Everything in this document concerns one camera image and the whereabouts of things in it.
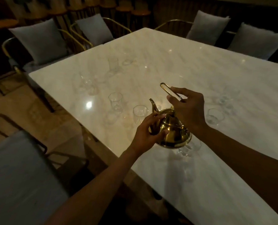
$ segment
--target left hand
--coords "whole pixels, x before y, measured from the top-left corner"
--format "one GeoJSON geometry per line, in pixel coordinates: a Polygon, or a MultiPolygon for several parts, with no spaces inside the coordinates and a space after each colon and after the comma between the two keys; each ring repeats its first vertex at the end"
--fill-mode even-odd
{"type": "Polygon", "coordinates": [[[165,114],[155,116],[156,114],[154,112],[145,117],[141,125],[138,126],[135,137],[129,146],[129,149],[134,150],[138,156],[151,149],[157,141],[163,139],[169,132],[168,130],[164,130],[157,135],[150,135],[148,128],[156,121],[165,117],[165,114]]]}

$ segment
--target gold teapot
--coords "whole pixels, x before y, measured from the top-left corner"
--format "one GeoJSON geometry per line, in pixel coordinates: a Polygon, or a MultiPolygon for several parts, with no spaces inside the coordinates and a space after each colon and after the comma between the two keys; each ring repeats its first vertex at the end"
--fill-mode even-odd
{"type": "MultiPolygon", "coordinates": [[[[171,95],[164,87],[166,87],[167,84],[160,83],[160,86],[169,94],[171,95]]],[[[178,94],[176,94],[183,102],[184,100],[182,97],[180,97],[178,94]]],[[[159,111],[157,109],[157,106],[155,102],[152,99],[149,99],[152,103],[152,112],[157,112],[157,115],[166,114],[166,116],[162,119],[157,121],[156,123],[152,124],[150,126],[150,131],[152,135],[156,135],[159,132],[167,129],[169,133],[165,136],[164,139],[157,142],[158,145],[165,147],[165,148],[181,148],[184,147],[186,144],[188,144],[191,141],[192,134],[187,130],[187,128],[180,122],[180,120],[175,116],[175,109],[174,106],[171,106],[171,108],[164,109],[159,111]]]]}

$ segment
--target forearm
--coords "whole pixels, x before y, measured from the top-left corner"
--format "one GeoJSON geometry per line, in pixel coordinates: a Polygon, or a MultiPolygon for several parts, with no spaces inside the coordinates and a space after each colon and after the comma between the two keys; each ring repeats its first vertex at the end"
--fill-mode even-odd
{"type": "Polygon", "coordinates": [[[46,224],[98,224],[139,156],[128,148],[111,166],[69,198],[46,224]]]}
{"type": "Polygon", "coordinates": [[[209,126],[197,131],[196,136],[278,213],[278,160],[248,148],[209,126]]]}

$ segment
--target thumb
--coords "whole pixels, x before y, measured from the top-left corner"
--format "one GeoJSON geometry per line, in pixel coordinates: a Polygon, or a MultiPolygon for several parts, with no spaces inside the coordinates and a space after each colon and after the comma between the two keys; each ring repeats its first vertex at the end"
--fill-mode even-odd
{"type": "Polygon", "coordinates": [[[162,140],[168,133],[169,133],[168,130],[163,130],[159,132],[157,135],[153,136],[154,141],[158,142],[159,140],[162,140]]]}
{"type": "Polygon", "coordinates": [[[177,98],[175,98],[174,96],[171,95],[167,95],[167,100],[168,102],[170,102],[174,107],[178,105],[178,103],[180,103],[180,101],[178,101],[177,98]]]}

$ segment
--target teapot spout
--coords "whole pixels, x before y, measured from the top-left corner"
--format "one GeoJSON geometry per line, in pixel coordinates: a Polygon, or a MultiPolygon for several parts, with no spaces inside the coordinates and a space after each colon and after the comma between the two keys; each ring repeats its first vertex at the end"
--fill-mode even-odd
{"type": "Polygon", "coordinates": [[[152,103],[152,112],[156,111],[157,113],[159,113],[159,110],[157,109],[155,102],[152,99],[149,99],[149,101],[152,103]]]}

